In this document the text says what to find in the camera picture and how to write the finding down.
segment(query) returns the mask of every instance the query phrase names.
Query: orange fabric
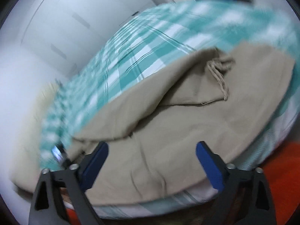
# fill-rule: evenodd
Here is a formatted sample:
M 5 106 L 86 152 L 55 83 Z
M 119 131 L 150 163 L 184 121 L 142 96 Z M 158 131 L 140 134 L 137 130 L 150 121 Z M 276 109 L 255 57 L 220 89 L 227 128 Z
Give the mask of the orange fabric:
M 81 225 L 77 217 L 77 214 L 74 210 L 67 208 L 67 214 L 69 216 L 69 220 L 72 225 Z
M 300 143 L 284 143 L 262 168 L 269 181 L 277 225 L 284 225 L 300 203 Z

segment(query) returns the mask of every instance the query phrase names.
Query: bed sheet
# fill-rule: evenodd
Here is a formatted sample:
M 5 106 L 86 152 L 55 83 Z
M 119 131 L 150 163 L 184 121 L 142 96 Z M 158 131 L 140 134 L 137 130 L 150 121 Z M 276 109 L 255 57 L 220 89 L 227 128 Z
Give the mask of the bed sheet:
M 285 15 L 268 9 L 230 0 L 197 0 L 144 11 L 59 90 L 43 123 L 40 167 L 59 169 L 51 148 L 59 140 L 68 148 L 73 134 L 129 87 L 195 50 L 216 46 L 228 52 L 242 40 L 267 43 L 296 60 L 280 107 L 254 143 L 235 160 L 246 170 L 263 162 L 286 137 L 300 111 L 300 29 Z M 214 194 L 206 182 L 164 199 L 95 210 L 103 218 L 160 215 L 206 202 Z

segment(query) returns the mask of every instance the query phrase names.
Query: metal screw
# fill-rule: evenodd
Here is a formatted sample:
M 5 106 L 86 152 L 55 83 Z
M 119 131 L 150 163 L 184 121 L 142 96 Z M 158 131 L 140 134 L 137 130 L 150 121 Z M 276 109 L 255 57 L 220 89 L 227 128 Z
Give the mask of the metal screw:
M 50 172 L 49 168 L 42 169 L 42 174 L 46 174 L 46 173 L 49 173 L 49 172 Z
M 258 172 L 258 173 L 263 173 L 263 169 L 260 168 L 260 167 L 257 167 L 257 168 L 255 169 L 255 171 Z
M 232 163 L 227 163 L 226 164 L 226 167 L 228 168 L 228 169 L 235 169 L 236 168 L 236 166 L 234 165 L 234 164 L 232 164 Z
M 70 167 L 70 170 L 76 170 L 77 168 L 79 168 L 79 165 L 77 163 L 72 164 Z

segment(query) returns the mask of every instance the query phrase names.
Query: drawstring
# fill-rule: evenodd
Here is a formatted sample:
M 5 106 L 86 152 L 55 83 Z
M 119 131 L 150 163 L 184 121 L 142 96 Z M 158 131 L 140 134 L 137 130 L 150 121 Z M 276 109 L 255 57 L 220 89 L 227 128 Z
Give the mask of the drawstring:
M 213 77 L 218 81 L 220 85 L 220 89 L 224 95 L 224 101 L 228 99 L 228 86 L 224 81 L 224 77 L 222 73 L 227 72 L 231 69 L 232 64 L 234 63 L 234 59 L 232 57 L 227 57 L 226 59 L 214 58 L 211 61 L 207 62 L 207 67 Z

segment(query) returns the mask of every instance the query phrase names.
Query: white wardrobe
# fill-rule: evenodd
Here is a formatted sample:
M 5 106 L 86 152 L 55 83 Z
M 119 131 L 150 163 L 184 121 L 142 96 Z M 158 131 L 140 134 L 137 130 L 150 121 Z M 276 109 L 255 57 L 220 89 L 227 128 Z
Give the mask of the white wardrobe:
M 19 41 L 71 77 L 118 29 L 153 6 L 152 0 L 36 0 Z

